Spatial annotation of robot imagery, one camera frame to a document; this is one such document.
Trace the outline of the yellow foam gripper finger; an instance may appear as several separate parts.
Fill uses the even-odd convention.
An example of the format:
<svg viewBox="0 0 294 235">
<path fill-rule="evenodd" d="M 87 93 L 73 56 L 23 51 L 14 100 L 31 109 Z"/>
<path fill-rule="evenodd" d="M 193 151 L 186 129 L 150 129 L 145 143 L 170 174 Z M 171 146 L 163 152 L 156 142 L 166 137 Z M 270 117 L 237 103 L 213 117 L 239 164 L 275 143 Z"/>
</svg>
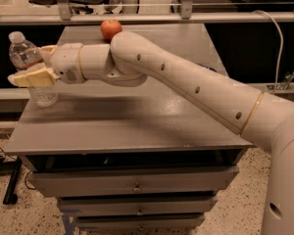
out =
<svg viewBox="0 0 294 235">
<path fill-rule="evenodd" d="M 51 57 L 57 48 L 57 45 L 46 45 L 38 48 L 39 53 L 46 65 L 51 64 Z"/>
<path fill-rule="evenodd" d="M 8 80 L 17 87 L 49 87 L 60 77 L 52 68 L 30 68 L 8 76 Z"/>
</svg>

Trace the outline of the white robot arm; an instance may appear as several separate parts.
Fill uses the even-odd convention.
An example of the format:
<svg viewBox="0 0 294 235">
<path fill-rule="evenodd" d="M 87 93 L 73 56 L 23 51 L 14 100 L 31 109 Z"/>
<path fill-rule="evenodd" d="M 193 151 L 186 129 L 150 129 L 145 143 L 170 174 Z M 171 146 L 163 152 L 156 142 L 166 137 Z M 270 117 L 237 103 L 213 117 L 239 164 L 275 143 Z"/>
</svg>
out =
<svg viewBox="0 0 294 235">
<path fill-rule="evenodd" d="M 48 50 L 58 101 L 28 103 L 7 145 L 86 229 L 192 225 L 237 174 L 271 156 L 262 235 L 294 235 L 294 102 L 124 31 Z"/>
</svg>

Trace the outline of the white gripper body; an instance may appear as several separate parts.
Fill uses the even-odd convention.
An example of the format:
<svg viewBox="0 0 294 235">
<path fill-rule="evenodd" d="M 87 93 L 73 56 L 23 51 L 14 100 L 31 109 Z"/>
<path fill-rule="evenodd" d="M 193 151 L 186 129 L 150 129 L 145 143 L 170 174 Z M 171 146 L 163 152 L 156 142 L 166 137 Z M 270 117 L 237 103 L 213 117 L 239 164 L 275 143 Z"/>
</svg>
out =
<svg viewBox="0 0 294 235">
<path fill-rule="evenodd" d="M 51 64 L 60 80 L 66 84 L 83 83 L 85 78 L 79 64 L 81 43 L 67 43 L 52 54 Z"/>
</svg>

